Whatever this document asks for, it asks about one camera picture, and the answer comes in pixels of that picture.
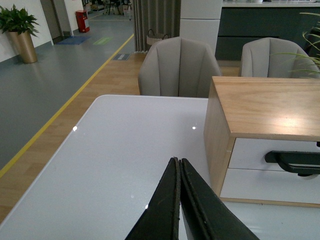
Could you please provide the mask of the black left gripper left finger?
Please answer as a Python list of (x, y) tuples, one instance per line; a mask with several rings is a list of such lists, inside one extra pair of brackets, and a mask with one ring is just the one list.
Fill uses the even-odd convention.
[(172, 157), (148, 203), (127, 240), (177, 240), (180, 221), (181, 172), (179, 160)]

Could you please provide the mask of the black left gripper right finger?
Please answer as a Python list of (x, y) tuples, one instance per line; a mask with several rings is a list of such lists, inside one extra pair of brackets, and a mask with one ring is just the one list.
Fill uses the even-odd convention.
[(180, 160), (181, 204), (194, 240), (257, 240), (220, 200), (192, 164)]

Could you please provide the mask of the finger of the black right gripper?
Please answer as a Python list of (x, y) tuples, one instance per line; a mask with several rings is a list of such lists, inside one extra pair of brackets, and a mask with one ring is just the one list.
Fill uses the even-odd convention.
[(267, 163), (277, 163), (282, 171), (309, 177), (320, 174), (320, 152), (270, 151), (264, 159)]

